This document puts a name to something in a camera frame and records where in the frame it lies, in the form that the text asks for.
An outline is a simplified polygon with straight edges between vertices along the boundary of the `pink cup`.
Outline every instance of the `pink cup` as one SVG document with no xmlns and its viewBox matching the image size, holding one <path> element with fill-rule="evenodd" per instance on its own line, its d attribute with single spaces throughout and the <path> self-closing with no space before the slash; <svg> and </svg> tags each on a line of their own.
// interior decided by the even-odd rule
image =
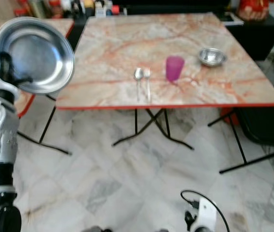
<svg viewBox="0 0 274 232">
<path fill-rule="evenodd" d="M 166 78 L 169 81 L 178 80 L 184 66 L 184 59 L 180 56 L 169 56 L 166 60 Z"/>
</svg>

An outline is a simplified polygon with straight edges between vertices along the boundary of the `marble tabletop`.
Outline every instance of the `marble tabletop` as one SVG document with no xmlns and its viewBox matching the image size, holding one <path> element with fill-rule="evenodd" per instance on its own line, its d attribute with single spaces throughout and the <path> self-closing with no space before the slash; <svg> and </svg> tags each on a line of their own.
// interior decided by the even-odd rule
<svg viewBox="0 0 274 232">
<path fill-rule="evenodd" d="M 228 59 L 209 68 L 198 60 L 205 47 Z M 166 58 L 185 66 L 178 81 L 165 77 Z M 137 99 L 136 67 L 149 67 Z M 76 50 L 76 69 L 56 101 L 59 109 L 274 106 L 274 87 L 219 19 L 208 14 L 164 14 L 90 18 Z"/>
<path fill-rule="evenodd" d="M 73 25 L 73 20 L 71 19 L 45 19 L 43 21 L 55 27 L 64 36 L 68 34 Z M 5 21 L 0 20 L 0 26 L 3 23 L 5 23 Z M 30 104 L 34 99 L 34 96 L 35 95 L 31 93 L 20 90 L 19 99 L 15 102 L 15 107 L 19 116 L 23 116 L 27 112 Z"/>
</svg>

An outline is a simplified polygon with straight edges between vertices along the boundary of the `fork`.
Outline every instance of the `fork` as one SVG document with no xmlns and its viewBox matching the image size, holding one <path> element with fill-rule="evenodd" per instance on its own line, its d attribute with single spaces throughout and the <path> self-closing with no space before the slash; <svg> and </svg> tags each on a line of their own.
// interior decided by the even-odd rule
<svg viewBox="0 0 274 232">
<path fill-rule="evenodd" d="M 147 92 L 148 92 L 148 101 L 151 101 L 151 91 L 150 91 L 150 75 L 151 70 L 150 68 L 145 68 L 143 71 L 144 77 L 147 79 Z"/>
</svg>

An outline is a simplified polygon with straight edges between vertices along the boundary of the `stainless steel plate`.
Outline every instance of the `stainless steel plate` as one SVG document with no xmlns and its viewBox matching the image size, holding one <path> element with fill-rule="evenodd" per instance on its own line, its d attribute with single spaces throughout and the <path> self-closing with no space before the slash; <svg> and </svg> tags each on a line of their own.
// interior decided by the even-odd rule
<svg viewBox="0 0 274 232">
<path fill-rule="evenodd" d="M 214 67 L 223 64 L 227 57 L 216 48 L 204 48 L 199 52 L 199 60 L 207 66 Z"/>
<path fill-rule="evenodd" d="M 71 80 L 75 55 L 66 38 L 39 19 L 19 17 L 0 28 L 0 52 L 12 57 L 15 77 L 28 75 L 32 83 L 20 89 L 47 94 L 62 89 Z"/>
</svg>

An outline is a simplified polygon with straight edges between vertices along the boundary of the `black cable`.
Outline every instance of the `black cable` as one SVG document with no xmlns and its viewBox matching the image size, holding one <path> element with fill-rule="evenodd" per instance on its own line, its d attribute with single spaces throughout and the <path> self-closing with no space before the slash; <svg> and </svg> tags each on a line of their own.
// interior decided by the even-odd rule
<svg viewBox="0 0 274 232">
<path fill-rule="evenodd" d="M 195 193 L 195 194 L 197 194 L 197 195 L 199 195 L 199 196 L 202 196 L 203 198 L 206 198 L 206 199 L 207 199 L 207 200 L 208 200 L 208 201 L 217 209 L 217 211 L 219 212 L 221 218 L 222 218 L 223 221 L 224 221 L 224 224 L 225 224 L 225 226 L 226 226 L 227 232 L 229 232 L 228 222 L 226 221 L 226 219 L 225 219 L 223 213 L 221 212 L 221 210 L 218 208 L 218 206 L 215 205 L 215 203 L 214 203 L 212 200 L 210 200 L 210 199 L 209 199 L 208 197 L 206 197 L 205 195 L 203 195 L 203 194 L 201 194 L 201 193 L 199 193 L 199 192 L 196 192 L 196 191 L 194 191 L 194 190 L 182 190 L 181 193 L 180 193 L 180 196 L 182 197 L 182 199 L 184 199 L 184 200 L 185 200 L 186 202 L 188 202 L 190 205 L 192 205 L 192 203 L 191 203 L 189 200 L 187 200 L 187 199 L 183 196 L 183 193 L 185 193 L 185 192 L 192 192 L 192 193 Z"/>
</svg>

